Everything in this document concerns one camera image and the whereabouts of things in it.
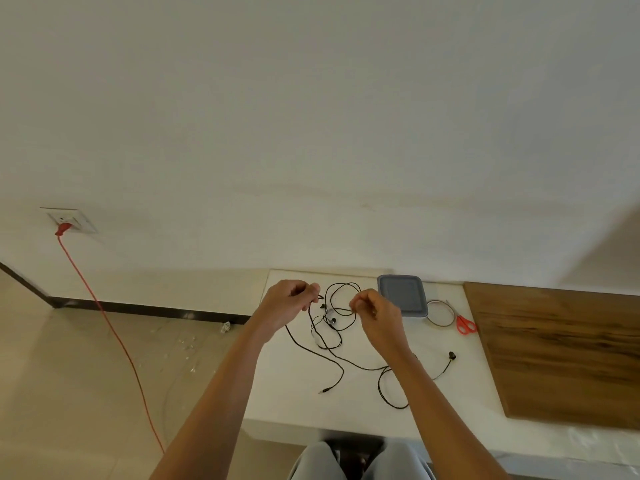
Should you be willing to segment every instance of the red power cord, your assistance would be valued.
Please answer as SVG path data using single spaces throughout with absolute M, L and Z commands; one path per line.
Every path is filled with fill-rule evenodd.
M 60 239 L 62 237 L 62 234 L 64 234 L 66 231 L 68 231 L 71 227 L 73 227 L 73 226 L 71 224 L 69 224 L 69 223 L 66 223 L 66 222 L 62 223 L 62 224 L 60 224 L 58 226 L 58 231 L 56 232 L 56 236 L 58 236 L 58 242 L 60 243 L 60 247 L 62 248 L 62 250 L 67 255 L 67 258 L 69 259 L 69 262 L 71 263 L 71 266 L 74 267 L 74 269 L 76 270 L 76 273 L 78 274 L 78 276 L 80 276 L 80 279 L 84 283 L 84 286 L 86 286 L 86 289 L 87 289 L 87 291 L 89 291 L 89 294 L 91 294 L 91 298 L 93 298 L 95 304 L 98 306 L 98 309 L 100 310 L 100 313 L 102 314 L 103 318 L 107 322 L 107 325 L 109 325 L 109 328 L 111 329 L 111 331 L 115 335 L 116 339 L 118 340 L 118 343 L 120 343 L 120 346 L 122 347 L 122 350 L 124 350 L 124 353 L 127 356 L 127 359 L 129 359 L 129 363 L 131 364 L 131 368 L 133 369 L 133 373 L 136 375 L 136 380 L 138 382 L 138 387 L 140 388 L 140 395 L 142 396 L 142 403 L 145 405 L 145 412 L 147 413 L 147 419 L 149 420 L 149 426 L 151 426 L 151 431 L 154 432 L 154 436 L 156 437 L 156 441 L 158 442 L 158 445 L 160 446 L 160 450 L 162 450 L 162 453 L 164 454 L 164 447 L 162 446 L 162 442 L 160 441 L 160 437 L 158 436 L 158 434 L 156 432 L 156 428 L 154 427 L 154 422 L 151 421 L 151 414 L 149 414 L 149 408 L 147 407 L 147 399 L 145 398 L 145 392 L 142 390 L 142 384 L 140 384 L 140 378 L 138 377 L 138 371 L 136 370 L 136 366 L 133 365 L 133 360 L 131 359 L 131 356 L 129 355 L 129 352 L 127 352 L 127 348 L 124 346 L 124 344 L 122 343 L 122 340 L 118 336 L 118 333 L 116 332 L 116 330 L 114 329 L 113 325 L 109 321 L 107 313 L 105 313 L 104 308 L 102 307 L 102 304 L 100 303 L 100 301 L 98 301 L 98 298 L 95 297 L 95 294 L 93 293 L 93 290 L 91 290 L 91 286 L 89 286 L 89 283 L 87 283 L 86 280 L 84 279 L 84 276 L 82 275 L 82 273 L 78 269 L 78 266 L 76 266 L 76 263 L 74 262 L 74 260 L 69 255 L 69 252 L 68 252 L 67 248 L 65 247 L 65 245 L 62 244 L 62 239 Z

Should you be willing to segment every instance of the red scissors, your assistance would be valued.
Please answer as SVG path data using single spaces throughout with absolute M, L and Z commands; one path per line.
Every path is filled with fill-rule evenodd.
M 478 331 L 475 323 L 460 315 L 453 306 L 451 306 L 451 309 L 456 316 L 456 328 L 461 335 L 469 335 L 469 333 L 475 333 Z

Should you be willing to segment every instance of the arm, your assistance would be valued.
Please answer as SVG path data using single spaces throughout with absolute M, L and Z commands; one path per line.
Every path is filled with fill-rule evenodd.
M 320 286 L 283 280 L 269 288 L 167 448 L 150 480 L 227 478 L 262 346 L 311 302 Z
M 398 307 L 375 290 L 349 306 L 402 386 L 436 475 L 442 480 L 507 480 L 509 476 L 467 428 L 409 348 Z

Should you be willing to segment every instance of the hand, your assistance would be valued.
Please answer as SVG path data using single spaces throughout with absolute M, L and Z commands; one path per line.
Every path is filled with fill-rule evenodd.
M 364 333 L 388 364 L 405 356 L 412 356 L 404 334 L 402 313 L 387 298 L 368 289 L 354 296 L 349 307 L 360 315 Z
M 267 290 L 262 302 L 247 322 L 251 330 L 259 330 L 268 342 L 274 333 L 291 322 L 300 312 L 306 312 L 311 303 L 318 302 L 318 283 L 282 280 Z

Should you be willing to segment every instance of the scissors handle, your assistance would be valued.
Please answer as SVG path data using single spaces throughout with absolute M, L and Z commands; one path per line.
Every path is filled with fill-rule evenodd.
M 468 335 L 469 333 L 475 333 L 478 331 L 476 324 L 467 320 L 462 315 L 458 315 L 456 317 L 456 328 L 462 335 Z

